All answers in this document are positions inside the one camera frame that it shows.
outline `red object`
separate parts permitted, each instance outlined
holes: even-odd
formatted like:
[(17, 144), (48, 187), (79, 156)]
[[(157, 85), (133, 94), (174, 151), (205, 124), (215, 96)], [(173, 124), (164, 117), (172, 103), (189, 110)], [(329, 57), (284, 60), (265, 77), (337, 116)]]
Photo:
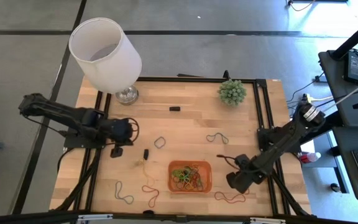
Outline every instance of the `red object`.
[(311, 161), (308, 159), (308, 155), (307, 155), (307, 154), (300, 156), (300, 157), (299, 157), (299, 160), (300, 160), (302, 163), (309, 163), (309, 162), (311, 162)]
[[(179, 189), (177, 183), (173, 181), (172, 172), (176, 169), (184, 169), (186, 166), (198, 166), (198, 174), (200, 175), (202, 190)], [(168, 166), (168, 188), (174, 193), (208, 193), (212, 189), (212, 171), (211, 165), (206, 161), (172, 161)]]

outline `desk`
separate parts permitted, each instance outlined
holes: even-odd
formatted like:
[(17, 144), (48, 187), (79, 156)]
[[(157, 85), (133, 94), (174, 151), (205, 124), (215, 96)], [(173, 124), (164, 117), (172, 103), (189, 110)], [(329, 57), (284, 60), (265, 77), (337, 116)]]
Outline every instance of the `desk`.
[[(275, 125), (288, 122), (282, 84), (279, 80), (267, 80), (268, 93)], [(124, 147), (122, 157), (110, 158), (112, 147), (102, 151), (91, 210), (94, 212), (136, 213), (152, 209), (156, 214), (187, 215), (272, 215), (267, 182), (252, 184), (246, 202), (228, 204), (215, 200), (214, 193), (222, 191), (227, 197), (237, 194), (226, 182), (226, 174), (234, 169), (217, 158), (217, 154), (252, 157), (259, 153), (256, 129), (259, 127), (255, 109), (255, 98), (251, 84), (244, 84), (247, 96), (237, 108), (222, 104), (216, 93), (219, 83), (194, 82), (136, 82), (139, 99), (130, 106), (120, 105), (112, 98), (110, 118), (133, 117), (139, 122), (140, 135), (134, 146)], [(95, 104), (97, 91), (84, 79), (76, 107)], [(169, 112), (169, 106), (181, 106), (181, 111)], [(207, 134), (222, 132), (229, 144), (223, 145), (219, 138), (215, 142), (206, 140)], [(154, 141), (163, 136), (166, 145), (157, 149)], [(154, 208), (148, 207), (152, 194), (144, 193), (146, 184), (142, 167), (136, 162), (142, 158), (144, 149), (149, 149), (145, 168), (156, 179), (154, 187), (160, 195)], [(50, 208), (59, 206), (76, 185), (80, 175), (84, 149), (75, 149), (67, 154), (60, 166)], [(208, 194), (173, 194), (168, 190), (168, 165), (173, 160), (208, 161), (212, 167), (213, 187)], [(304, 210), (311, 212), (306, 186), (299, 161), (291, 154), (282, 156), (285, 183)], [(114, 197), (115, 183), (123, 183), (121, 195), (133, 195), (132, 205)], [(275, 188), (279, 212), (283, 212), (280, 191)], [(84, 207), (85, 187), (80, 208)]]
[[(335, 61), (329, 56), (329, 52), (320, 52), (318, 54), (320, 64), (326, 75), (327, 82), (334, 98), (347, 95), (355, 90), (355, 84), (346, 82), (342, 76), (344, 74), (344, 61)], [(311, 139), (330, 131), (333, 126), (357, 126), (358, 127), (358, 109), (353, 105), (358, 103), (358, 94), (350, 96), (342, 103), (337, 105), (338, 111), (326, 117), (325, 124), (315, 133), (309, 133), (300, 143), (310, 141)]]
[(334, 127), (333, 133), (337, 142), (337, 148), (341, 153), (343, 163), (349, 175), (354, 195), (358, 199), (358, 168), (351, 152), (352, 150), (358, 150), (358, 128)]

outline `orange tray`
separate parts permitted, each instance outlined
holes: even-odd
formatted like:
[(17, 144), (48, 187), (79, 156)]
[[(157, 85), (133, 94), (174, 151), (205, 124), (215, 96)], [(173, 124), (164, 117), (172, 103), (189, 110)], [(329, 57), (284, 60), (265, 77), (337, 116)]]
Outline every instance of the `orange tray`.
[[(185, 189), (183, 182), (179, 182), (179, 180), (172, 175), (174, 170), (183, 170), (185, 167), (192, 167), (192, 169), (198, 168), (201, 185), (198, 185), (197, 188)], [(175, 193), (208, 193), (212, 189), (211, 165), (205, 161), (172, 161), (168, 166), (168, 188), (171, 192)]]

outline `succulent plant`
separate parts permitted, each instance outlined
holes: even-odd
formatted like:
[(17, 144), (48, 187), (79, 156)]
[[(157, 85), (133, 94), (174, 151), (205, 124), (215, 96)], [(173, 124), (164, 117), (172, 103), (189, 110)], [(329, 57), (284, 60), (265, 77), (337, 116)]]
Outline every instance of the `succulent plant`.
[(247, 91), (241, 81), (228, 80), (219, 87), (219, 99), (229, 106), (238, 106), (244, 101)]

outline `concrete floor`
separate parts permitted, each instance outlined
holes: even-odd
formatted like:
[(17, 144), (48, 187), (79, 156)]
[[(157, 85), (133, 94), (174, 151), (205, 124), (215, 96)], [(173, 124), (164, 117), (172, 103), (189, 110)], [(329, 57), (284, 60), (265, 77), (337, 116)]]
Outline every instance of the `concrete floor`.
[[(71, 30), (80, 3), (0, 0), (0, 30)], [(187, 73), (221, 77), (224, 70), (229, 70), (233, 78), (281, 79), (290, 99), (295, 90), (321, 73), (317, 53), (335, 49), (358, 29), (358, 1), (316, 3), (295, 12), (285, 7), (284, 0), (94, 0), (88, 1), (82, 21), (92, 17), (114, 19), (124, 30), (301, 31), (297, 36), (128, 36), (142, 57), (143, 76)], [(11, 211), (39, 128), (21, 118), (17, 107), (24, 94), (50, 94), (68, 38), (0, 35), (0, 141), (6, 145), (0, 150), (0, 215)], [(70, 58), (58, 102), (75, 105), (82, 76)], [(325, 84), (312, 85), (297, 96), (304, 92), (315, 98), (330, 95)], [(48, 131), (23, 212), (48, 209), (62, 146), (63, 139)], [(336, 181), (333, 171), (305, 169), (304, 177), (315, 215), (358, 221), (358, 201), (352, 193), (321, 190)]]

